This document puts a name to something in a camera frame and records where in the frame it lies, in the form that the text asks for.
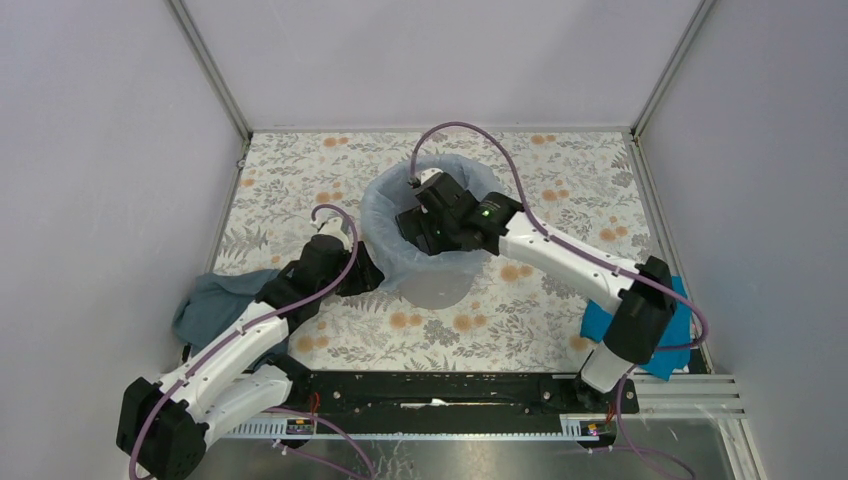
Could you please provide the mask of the light blue plastic trash bag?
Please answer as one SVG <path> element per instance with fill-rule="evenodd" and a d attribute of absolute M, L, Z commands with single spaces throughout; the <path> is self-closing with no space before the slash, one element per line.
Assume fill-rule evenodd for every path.
<path fill-rule="evenodd" d="M 505 191 L 487 165 L 457 154 L 422 155 L 416 171 L 437 168 L 481 200 L 491 192 Z M 409 164 L 395 165 L 376 177 L 365 189 L 360 224 L 369 255 L 384 276 L 381 291 L 393 291 L 406 280 L 425 272 L 445 272 L 472 280 L 490 257 L 485 251 L 453 251 L 429 256 L 401 235 L 396 217 L 418 205 L 408 184 Z"/>

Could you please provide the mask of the grey plastic trash bin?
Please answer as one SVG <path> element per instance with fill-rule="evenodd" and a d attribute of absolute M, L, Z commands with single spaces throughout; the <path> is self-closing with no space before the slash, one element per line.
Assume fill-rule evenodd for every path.
<path fill-rule="evenodd" d="M 399 285 L 400 295 L 415 307 L 442 310 L 456 305 L 470 291 L 473 275 L 452 272 L 422 272 Z"/>

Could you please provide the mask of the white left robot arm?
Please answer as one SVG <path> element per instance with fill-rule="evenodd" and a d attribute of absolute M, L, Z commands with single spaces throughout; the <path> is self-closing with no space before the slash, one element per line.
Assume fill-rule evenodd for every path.
<path fill-rule="evenodd" d="M 123 393 L 117 447 L 131 479 L 184 479 L 224 434 L 271 407 L 296 411 L 310 385 L 265 363 L 332 295 L 374 290 L 379 270 L 356 232 L 324 224 L 280 270 L 206 274 L 176 317 L 196 351 Z"/>

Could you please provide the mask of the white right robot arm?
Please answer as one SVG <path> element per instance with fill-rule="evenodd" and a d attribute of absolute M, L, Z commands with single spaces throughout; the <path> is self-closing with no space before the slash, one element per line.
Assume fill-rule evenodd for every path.
<path fill-rule="evenodd" d="M 611 323 L 581 367 L 575 402 L 597 412 L 620 378 L 648 363 L 676 311 L 668 265 L 638 263 L 578 242 L 532 219 L 498 192 L 476 199 L 451 175 L 429 169 L 413 183 L 415 206 L 395 218 L 401 236 L 430 255 L 486 251 L 523 262 L 568 283 L 609 313 Z"/>

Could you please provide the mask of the grey-blue cloth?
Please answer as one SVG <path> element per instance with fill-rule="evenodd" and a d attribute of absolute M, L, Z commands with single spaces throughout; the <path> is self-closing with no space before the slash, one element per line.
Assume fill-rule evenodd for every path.
<path fill-rule="evenodd" d="M 198 353 L 231 326 L 261 288 L 279 273 L 264 269 L 241 275 L 198 276 L 176 309 L 172 320 L 174 334 L 192 354 Z"/>

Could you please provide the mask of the bright blue cloth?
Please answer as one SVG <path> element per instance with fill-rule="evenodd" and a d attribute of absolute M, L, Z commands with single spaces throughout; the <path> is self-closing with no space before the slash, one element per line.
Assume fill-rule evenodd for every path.
<path fill-rule="evenodd" d="M 662 380 L 689 361 L 692 309 L 683 280 L 677 275 L 642 274 L 663 286 L 658 291 L 638 281 L 619 292 L 618 308 L 609 313 L 592 301 L 584 313 L 580 335 L 597 343 L 582 369 L 584 381 L 598 390 L 611 389 L 616 378 L 633 367 Z"/>

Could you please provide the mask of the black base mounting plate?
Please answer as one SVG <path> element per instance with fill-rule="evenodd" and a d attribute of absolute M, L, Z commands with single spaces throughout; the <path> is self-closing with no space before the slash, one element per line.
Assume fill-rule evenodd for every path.
<path fill-rule="evenodd" d="M 616 413 L 638 412 L 631 381 L 625 384 L 622 400 L 616 394 L 615 390 L 599 393 L 571 374 L 327 370 L 297 377 L 281 406 L 330 422 L 361 417 L 494 419 L 519 415 L 605 422 Z"/>

